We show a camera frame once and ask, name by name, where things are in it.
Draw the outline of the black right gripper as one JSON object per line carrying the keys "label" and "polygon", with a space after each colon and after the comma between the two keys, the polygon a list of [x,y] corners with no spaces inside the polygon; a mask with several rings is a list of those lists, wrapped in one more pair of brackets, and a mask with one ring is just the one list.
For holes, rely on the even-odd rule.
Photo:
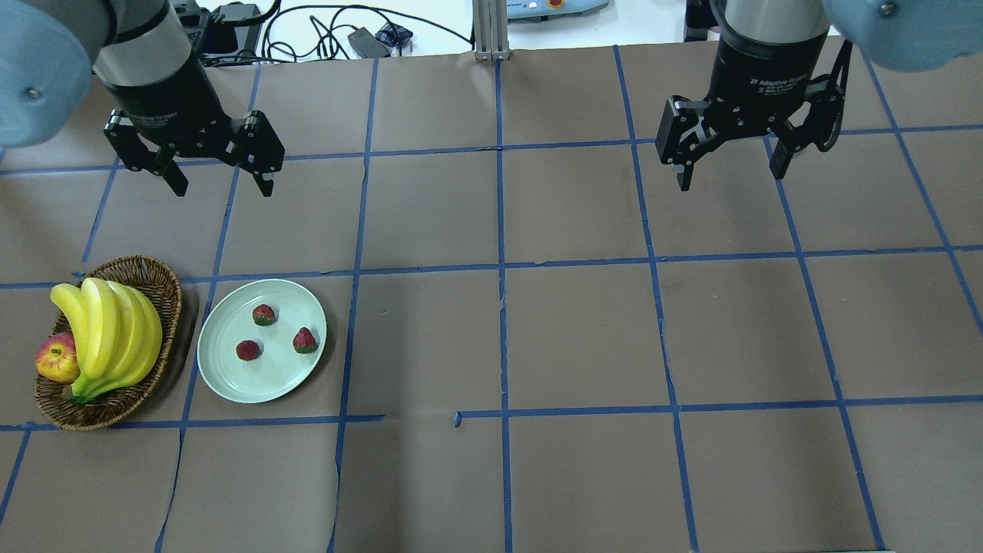
{"label": "black right gripper", "polygon": [[842,56],[818,75],[826,36],[765,45],[721,38],[708,91],[701,99],[671,95],[661,115],[656,149],[673,165],[682,192],[696,162],[727,141],[776,136],[771,172],[783,180],[797,151],[835,147],[842,130]]}

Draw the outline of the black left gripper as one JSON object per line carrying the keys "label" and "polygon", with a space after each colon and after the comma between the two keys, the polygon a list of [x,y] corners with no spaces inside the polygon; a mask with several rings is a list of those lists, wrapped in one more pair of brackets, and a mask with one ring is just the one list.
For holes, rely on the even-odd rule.
{"label": "black left gripper", "polygon": [[273,196],[280,136],[260,110],[228,114],[199,59],[155,83],[103,84],[117,102],[103,133],[127,168],[153,171],[183,198],[189,181],[172,158],[213,158],[253,173],[260,195]]}

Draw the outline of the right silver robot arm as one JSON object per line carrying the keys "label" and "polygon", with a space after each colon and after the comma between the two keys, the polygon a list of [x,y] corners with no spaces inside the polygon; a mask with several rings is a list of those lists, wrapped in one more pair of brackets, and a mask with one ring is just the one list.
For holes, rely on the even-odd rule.
{"label": "right silver robot arm", "polygon": [[660,162],[681,191],[698,160],[727,141],[775,135],[770,171],[794,155],[835,147],[845,118],[854,51],[895,72],[928,72],[981,51],[979,1],[688,1],[684,34],[720,40],[699,101],[667,99]]}

